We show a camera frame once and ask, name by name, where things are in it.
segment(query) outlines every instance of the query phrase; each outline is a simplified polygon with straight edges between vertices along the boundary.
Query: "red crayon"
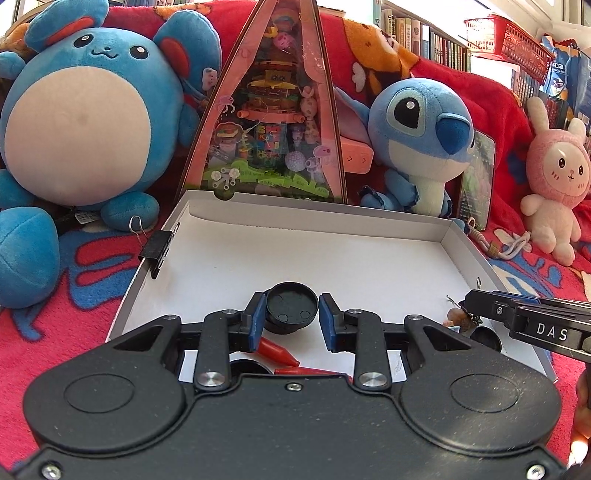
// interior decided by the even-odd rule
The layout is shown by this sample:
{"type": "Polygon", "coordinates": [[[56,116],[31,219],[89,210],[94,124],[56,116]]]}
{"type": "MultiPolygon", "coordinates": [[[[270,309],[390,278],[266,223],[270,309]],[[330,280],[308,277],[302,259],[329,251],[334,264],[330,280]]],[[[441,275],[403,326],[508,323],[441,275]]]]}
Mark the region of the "red crayon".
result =
{"type": "MultiPolygon", "coordinates": [[[[344,375],[344,373],[319,370],[318,368],[289,367],[276,369],[275,375],[344,375]]],[[[353,378],[348,375],[347,377],[349,378],[349,382],[353,383],[353,378]]]]}
{"type": "Polygon", "coordinates": [[[276,343],[261,337],[259,348],[256,352],[269,360],[274,361],[276,364],[288,365],[289,367],[297,367],[300,363],[298,360],[293,358],[292,354],[276,343]]]}

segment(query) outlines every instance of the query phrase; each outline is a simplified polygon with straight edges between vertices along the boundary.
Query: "blue plush toy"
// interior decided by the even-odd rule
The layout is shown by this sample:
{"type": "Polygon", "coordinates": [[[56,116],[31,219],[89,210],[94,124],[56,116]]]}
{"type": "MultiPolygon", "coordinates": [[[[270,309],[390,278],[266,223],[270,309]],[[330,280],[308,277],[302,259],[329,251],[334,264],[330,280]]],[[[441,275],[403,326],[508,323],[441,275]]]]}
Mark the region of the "blue plush toy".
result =
{"type": "Polygon", "coordinates": [[[201,14],[174,13],[151,41],[101,28],[108,9],[57,0],[25,35],[38,55],[25,64],[0,53],[0,77],[15,80],[0,115],[2,306],[28,307],[57,282],[57,232],[35,198],[100,211],[123,231],[135,216],[144,228],[156,222],[158,202],[144,190],[177,141],[191,144],[199,116],[185,98],[203,96],[205,74],[220,69],[219,37],[201,14]]]}
{"type": "Polygon", "coordinates": [[[387,87],[371,109],[337,89],[340,132],[374,149],[387,192],[365,192],[361,205],[421,215],[449,216],[445,184],[467,168],[474,128],[462,99],[430,79],[408,79],[387,87]]]}

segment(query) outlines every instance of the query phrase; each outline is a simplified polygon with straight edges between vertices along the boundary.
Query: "stitch plush toy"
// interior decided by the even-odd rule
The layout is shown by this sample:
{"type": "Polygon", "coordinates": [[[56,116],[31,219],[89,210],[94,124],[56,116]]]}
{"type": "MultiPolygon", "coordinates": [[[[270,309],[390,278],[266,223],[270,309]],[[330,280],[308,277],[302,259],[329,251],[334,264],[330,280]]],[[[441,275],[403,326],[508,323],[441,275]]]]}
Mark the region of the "stitch plush toy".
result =
{"type": "Polygon", "coordinates": [[[385,194],[370,191],[361,205],[421,215],[448,216],[445,184],[463,173],[474,148],[474,129],[462,99],[430,79],[407,79],[387,87],[371,109],[337,89],[344,137],[372,146],[385,173],[385,194]]]}

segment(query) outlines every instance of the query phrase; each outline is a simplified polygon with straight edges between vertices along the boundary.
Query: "round blue plush toy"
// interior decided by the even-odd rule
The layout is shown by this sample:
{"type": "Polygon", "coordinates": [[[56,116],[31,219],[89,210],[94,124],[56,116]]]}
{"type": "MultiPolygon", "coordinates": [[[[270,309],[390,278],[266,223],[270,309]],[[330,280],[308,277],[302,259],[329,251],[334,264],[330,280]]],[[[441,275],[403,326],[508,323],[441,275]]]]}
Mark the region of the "round blue plush toy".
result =
{"type": "Polygon", "coordinates": [[[25,64],[0,53],[0,77],[15,80],[0,115],[1,306],[31,306],[57,282],[57,232],[35,198],[100,211],[123,231],[136,216],[145,228],[156,222],[158,202],[144,190],[177,141],[191,144],[199,116],[185,98],[203,96],[204,73],[220,69],[219,37],[201,14],[174,13],[151,41],[102,28],[108,9],[57,0],[25,35],[38,55],[25,64]]]}

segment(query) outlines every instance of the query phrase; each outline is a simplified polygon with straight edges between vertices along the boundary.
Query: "window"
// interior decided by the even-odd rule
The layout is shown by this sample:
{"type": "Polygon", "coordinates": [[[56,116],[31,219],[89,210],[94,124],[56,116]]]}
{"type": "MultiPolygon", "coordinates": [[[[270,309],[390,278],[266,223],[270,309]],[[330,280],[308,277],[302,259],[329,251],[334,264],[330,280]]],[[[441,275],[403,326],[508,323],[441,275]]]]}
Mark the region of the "window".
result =
{"type": "Polygon", "coordinates": [[[4,0],[0,4],[0,36],[4,35],[12,25],[12,16],[16,5],[17,0],[4,0]]]}

